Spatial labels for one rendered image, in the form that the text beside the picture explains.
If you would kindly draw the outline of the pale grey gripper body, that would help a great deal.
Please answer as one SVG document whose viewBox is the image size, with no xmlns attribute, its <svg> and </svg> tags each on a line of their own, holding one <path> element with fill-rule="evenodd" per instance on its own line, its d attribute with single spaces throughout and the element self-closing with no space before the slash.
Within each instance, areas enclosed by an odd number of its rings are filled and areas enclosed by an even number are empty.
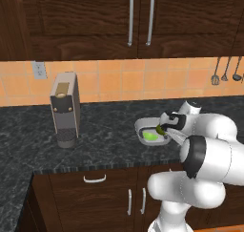
<svg viewBox="0 0 244 232">
<path fill-rule="evenodd" d="M 168 128 L 166 134 L 170 136 L 177 144 L 182 145 L 186 139 L 186 136 L 178 130 Z"/>
</svg>

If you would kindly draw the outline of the dark green lime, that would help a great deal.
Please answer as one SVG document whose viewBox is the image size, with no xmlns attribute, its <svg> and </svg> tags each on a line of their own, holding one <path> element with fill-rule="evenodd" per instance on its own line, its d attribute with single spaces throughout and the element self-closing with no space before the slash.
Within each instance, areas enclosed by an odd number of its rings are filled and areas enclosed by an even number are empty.
<svg viewBox="0 0 244 232">
<path fill-rule="evenodd" d="M 158 125 L 156 126 L 155 130 L 156 130 L 156 132 L 157 132 L 159 135 L 161 135 L 161 136 L 165 136 L 165 135 L 166 135 L 165 131 L 161 128 L 160 124 L 158 124 Z"/>
</svg>

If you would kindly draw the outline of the bright green lime wedge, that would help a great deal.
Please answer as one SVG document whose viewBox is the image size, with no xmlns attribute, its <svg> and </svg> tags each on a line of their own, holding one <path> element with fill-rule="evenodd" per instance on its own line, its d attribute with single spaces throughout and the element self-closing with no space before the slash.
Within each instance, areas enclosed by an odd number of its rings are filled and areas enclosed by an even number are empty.
<svg viewBox="0 0 244 232">
<path fill-rule="evenodd" d="M 158 139 L 158 135 L 153 134 L 153 133 L 144 132 L 143 138 L 148 140 L 148 141 L 155 141 Z"/>
</svg>

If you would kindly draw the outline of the grey food container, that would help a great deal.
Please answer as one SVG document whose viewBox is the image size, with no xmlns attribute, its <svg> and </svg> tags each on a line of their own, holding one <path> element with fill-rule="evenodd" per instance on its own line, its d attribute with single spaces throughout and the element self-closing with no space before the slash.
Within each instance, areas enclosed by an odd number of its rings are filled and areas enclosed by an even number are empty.
<svg viewBox="0 0 244 232">
<path fill-rule="evenodd" d="M 170 136 L 168 135 L 161 136 L 156 132 L 155 128 L 158 124 L 159 124 L 158 117 L 143 117 L 143 118 L 139 118 L 134 123 L 135 131 L 142 144 L 148 146 L 162 146 L 168 144 L 172 140 Z M 148 141 L 143 138 L 144 132 L 156 134 L 158 135 L 158 139 L 155 141 Z"/>
</svg>

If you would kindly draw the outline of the hanging grey slotted spatula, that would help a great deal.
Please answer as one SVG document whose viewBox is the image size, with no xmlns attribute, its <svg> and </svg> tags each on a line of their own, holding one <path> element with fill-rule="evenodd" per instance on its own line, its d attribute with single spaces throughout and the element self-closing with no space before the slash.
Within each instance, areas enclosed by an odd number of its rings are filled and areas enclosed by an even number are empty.
<svg viewBox="0 0 244 232">
<path fill-rule="evenodd" d="M 217 70 L 218 70 L 219 62 L 220 62 L 220 57 L 217 58 L 217 63 L 216 63 L 216 66 L 215 66 L 215 71 L 214 71 L 214 74 L 211 77 L 211 82 L 212 82 L 212 84 L 214 86 L 216 86 L 216 85 L 219 84 L 219 76 L 217 75 Z"/>
</svg>

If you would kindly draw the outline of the hanging grey small spatula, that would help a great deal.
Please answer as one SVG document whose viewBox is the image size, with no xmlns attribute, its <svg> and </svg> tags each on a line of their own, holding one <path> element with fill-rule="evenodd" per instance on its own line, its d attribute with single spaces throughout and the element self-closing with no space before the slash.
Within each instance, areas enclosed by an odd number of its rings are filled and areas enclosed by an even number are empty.
<svg viewBox="0 0 244 232">
<path fill-rule="evenodd" d="M 230 65 L 230 62 L 231 62 L 231 56 L 228 57 L 228 62 L 227 62 L 227 65 L 226 65 L 226 69 L 225 69 L 225 72 L 224 74 L 221 76 L 221 80 L 222 81 L 228 81 L 228 77 L 227 77 L 227 71 L 229 69 L 229 65 Z"/>
</svg>

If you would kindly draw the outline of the hanging grey ladle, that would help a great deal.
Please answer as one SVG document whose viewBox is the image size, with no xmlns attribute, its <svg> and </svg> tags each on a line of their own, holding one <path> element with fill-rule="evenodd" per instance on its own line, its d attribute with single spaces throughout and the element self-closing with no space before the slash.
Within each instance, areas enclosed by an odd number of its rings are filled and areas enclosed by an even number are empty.
<svg viewBox="0 0 244 232">
<path fill-rule="evenodd" d="M 235 71 L 234 71 L 234 74 L 233 74 L 233 80 L 234 81 L 240 81 L 242 83 L 243 79 L 244 79 L 244 75 L 241 76 L 240 74 L 237 73 L 239 65 L 240 65 L 240 62 L 241 62 L 241 59 L 242 59 L 242 56 L 239 56 L 237 64 L 236 64 L 236 68 L 235 68 Z"/>
</svg>

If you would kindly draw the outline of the dark wood lower cupboard door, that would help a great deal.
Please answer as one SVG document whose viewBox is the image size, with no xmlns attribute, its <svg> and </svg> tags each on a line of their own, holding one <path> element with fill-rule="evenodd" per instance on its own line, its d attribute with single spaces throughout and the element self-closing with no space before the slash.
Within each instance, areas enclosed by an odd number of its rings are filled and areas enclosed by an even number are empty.
<svg viewBox="0 0 244 232">
<path fill-rule="evenodd" d="M 163 171 L 182 171 L 180 163 L 170 163 L 138 168 L 135 232 L 147 232 L 157 217 L 161 202 L 154 200 L 148 193 L 147 181 L 151 174 Z M 145 213 L 142 215 L 142 188 L 146 188 Z M 220 207 L 203 210 L 191 207 L 186 221 L 194 232 L 244 232 L 244 187 L 225 185 L 226 199 Z"/>
<path fill-rule="evenodd" d="M 133 232 L 131 188 L 54 190 L 64 232 Z"/>
</svg>

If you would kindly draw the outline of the dark wood cupboard door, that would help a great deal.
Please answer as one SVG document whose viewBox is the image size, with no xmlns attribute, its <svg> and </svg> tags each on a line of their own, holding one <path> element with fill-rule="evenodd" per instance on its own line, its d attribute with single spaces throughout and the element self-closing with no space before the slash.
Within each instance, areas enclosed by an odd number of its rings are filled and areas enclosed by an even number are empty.
<svg viewBox="0 0 244 232">
<path fill-rule="evenodd" d="M 147 232 L 157 217 L 161 202 L 154 200 L 148 193 L 147 181 L 151 174 L 163 171 L 182 171 L 180 163 L 170 163 L 138 168 L 135 232 Z M 146 188 L 145 213 L 142 215 L 142 188 Z M 194 232 L 244 232 L 244 187 L 225 185 L 226 199 L 220 207 L 203 210 L 191 207 L 186 221 Z"/>
<path fill-rule="evenodd" d="M 54 190 L 64 232 L 133 232 L 131 188 Z"/>
<path fill-rule="evenodd" d="M 227 55 L 233 44 L 235 0 L 155 0 L 152 43 L 146 46 L 150 0 L 141 0 L 140 58 Z"/>
<path fill-rule="evenodd" d="M 133 0 L 36 0 L 39 24 L 31 32 L 39 61 L 133 59 L 137 57 L 139 3 Z"/>
</svg>

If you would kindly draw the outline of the grey coffee machine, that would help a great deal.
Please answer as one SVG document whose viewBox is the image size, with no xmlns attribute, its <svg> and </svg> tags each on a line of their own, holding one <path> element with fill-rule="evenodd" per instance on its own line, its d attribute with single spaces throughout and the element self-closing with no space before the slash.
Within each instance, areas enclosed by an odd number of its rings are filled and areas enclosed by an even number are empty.
<svg viewBox="0 0 244 232">
<path fill-rule="evenodd" d="M 50 101 L 57 144 L 61 148 L 72 148 L 79 137 L 80 127 L 80 97 L 76 73 L 65 72 L 56 76 Z"/>
</svg>

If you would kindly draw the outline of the dark wood upper cupboard door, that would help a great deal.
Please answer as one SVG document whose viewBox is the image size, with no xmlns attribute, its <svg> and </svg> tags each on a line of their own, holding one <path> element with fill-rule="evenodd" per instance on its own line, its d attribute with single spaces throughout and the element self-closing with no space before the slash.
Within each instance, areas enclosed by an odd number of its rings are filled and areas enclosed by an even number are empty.
<svg viewBox="0 0 244 232">
<path fill-rule="evenodd" d="M 139 3 L 133 0 L 36 0 L 39 24 L 31 32 L 39 61 L 133 59 L 137 57 Z"/>
<path fill-rule="evenodd" d="M 155 0 L 152 43 L 146 46 L 150 0 L 141 0 L 140 58 L 227 55 L 233 44 L 235 0 Z"/>
</svg>

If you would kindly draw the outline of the dark wood drawer front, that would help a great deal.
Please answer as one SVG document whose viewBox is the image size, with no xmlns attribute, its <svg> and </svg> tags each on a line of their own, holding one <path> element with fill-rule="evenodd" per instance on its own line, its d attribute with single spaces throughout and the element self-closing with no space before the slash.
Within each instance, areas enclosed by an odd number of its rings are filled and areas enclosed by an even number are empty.
<svg viewBox="0 0 244 232">
<path fill-rule="evenodd" d="M 104 175 L 107 179 L 100 183 L 86 183 L 83 181 L 85 176 L 87 179 L 101 179 Z M 107 169 L 96 171 L 71 172 L 50 175 L 51 184 L 54 188 L 77 188 L 77 187 L 110 187 L 110 186 L 131 186 L 136 184 L 137 169 Z"/>
</svg>

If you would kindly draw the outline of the dark wood corner cupboard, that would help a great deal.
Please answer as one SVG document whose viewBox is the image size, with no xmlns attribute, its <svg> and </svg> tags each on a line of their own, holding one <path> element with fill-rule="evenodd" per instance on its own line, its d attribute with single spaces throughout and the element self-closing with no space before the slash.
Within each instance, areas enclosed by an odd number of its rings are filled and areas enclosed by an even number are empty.
<svg viewBox="0 0 244 232">
<path fill-rule="evenodd" d="M 48 232 L 32 187 L 32 181 L 30 181 L 14 232 Z"/>
</svg>

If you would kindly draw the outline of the dark wood cupboard side panel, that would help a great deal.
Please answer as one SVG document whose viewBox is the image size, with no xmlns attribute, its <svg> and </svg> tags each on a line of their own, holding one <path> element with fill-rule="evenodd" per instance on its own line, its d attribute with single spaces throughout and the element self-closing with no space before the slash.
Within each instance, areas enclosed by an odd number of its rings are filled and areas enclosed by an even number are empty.
<svg viewBox="0 0 244 232">
<path fill-rule="evenodd" d="M 23 0 L 0 0 L 0 61 L 32 58 Z"/>
</svg>

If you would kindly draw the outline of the white wall outlet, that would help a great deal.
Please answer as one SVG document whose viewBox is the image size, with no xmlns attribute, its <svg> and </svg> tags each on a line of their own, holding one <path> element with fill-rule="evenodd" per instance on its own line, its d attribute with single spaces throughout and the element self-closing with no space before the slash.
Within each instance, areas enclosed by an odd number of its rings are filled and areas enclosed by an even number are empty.
<svg viewBox="0 0 244 232">
<path fill-rule="evenodd" d="M 35 79 L 46 79 L 46 66 L 44 62 L 32 61 L 32 71 Z"/>
</svg>

